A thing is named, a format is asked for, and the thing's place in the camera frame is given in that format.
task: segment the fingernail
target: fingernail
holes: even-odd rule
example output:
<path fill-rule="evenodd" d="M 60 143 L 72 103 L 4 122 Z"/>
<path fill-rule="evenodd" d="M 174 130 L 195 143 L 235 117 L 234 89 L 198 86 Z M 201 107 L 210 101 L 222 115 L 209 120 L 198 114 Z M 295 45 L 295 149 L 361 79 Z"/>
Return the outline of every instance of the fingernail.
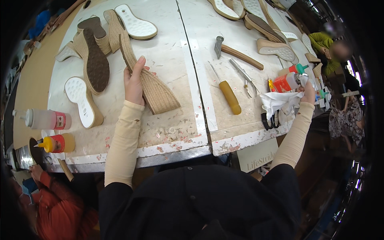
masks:
<path fill-rule="evenodd" d="M 141 56 L 141 57 L 139 58 L 138 62 L 139 62 L 139 63 L 142 63 L 142 62 L 144 62 L 144 60 L 145 60 L 145 57 L 144 57 L 144 56 Z"/>

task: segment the orange bottle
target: orange bottle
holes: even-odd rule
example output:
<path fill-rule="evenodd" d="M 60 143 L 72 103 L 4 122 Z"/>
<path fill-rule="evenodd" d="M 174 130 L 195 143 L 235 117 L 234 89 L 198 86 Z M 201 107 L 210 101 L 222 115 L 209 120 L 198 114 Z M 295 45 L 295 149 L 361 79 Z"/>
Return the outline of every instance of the orange bottle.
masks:
<path fill-rule="evenodd" d="M 72 152 L 74 150 L 74 137 L 70 133 L 45 137 L 38 147 L 43 147 L 46 152 Z"/>

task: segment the black shirt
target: black shirt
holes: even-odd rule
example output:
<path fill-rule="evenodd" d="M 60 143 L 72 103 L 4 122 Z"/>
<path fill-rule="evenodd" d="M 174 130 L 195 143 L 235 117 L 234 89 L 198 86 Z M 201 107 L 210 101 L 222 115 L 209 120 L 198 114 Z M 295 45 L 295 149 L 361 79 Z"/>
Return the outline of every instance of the black shirt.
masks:
<path fill-rule="evenodd" d="M 181 167 L 135 192 L 109 184 L 99 195 L 99 222 L 102 239 L 293 239 L 300 192 L 287 164 L 261 182 L 224 166 Z"/>

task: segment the hammer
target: hammer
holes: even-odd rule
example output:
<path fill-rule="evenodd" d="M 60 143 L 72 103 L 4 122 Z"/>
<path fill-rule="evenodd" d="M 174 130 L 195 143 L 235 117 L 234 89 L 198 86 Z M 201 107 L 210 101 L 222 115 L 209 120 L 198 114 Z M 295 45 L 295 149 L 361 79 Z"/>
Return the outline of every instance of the hammer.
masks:
<path fill-rule="evenodd" d="M 217 36 L 216 37 L 216 44 L 215 44 L 215 52 L 216 52 L 216 55 L 217 55 L 217 59 L 220 59 L 221 57 L 221 51 L 225 52 L 225 53 L 229 53 L 235 57 L 238 57 L 239 59 L 257 67 L 258 69 L 260 70 L 263 70 L 264 69 L 264 66 L 259 63 L 258 61 L 254 60 L 253 58 L 245 55 L 244 53 L 241 53 L 233 48 L 230 48 L 228 47 L 227 45 L 224 45 L 222 44 L 222 42 L 224 41 L 224 37 L 222 36 Z"/>

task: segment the yellow nozzle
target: yellow nozzle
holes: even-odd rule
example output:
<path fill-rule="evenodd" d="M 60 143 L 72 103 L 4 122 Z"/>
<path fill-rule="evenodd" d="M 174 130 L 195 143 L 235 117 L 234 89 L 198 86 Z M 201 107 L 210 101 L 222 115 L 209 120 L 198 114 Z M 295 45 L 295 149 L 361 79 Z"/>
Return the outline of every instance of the yellow nozzle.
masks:
<path fill-rule="evenodd" d="M 38 147 L 43 147 L 45 152 L 53 152 L 53 141 L 51 137 L 45 137 L 42 143 L 37 145 Z"/>

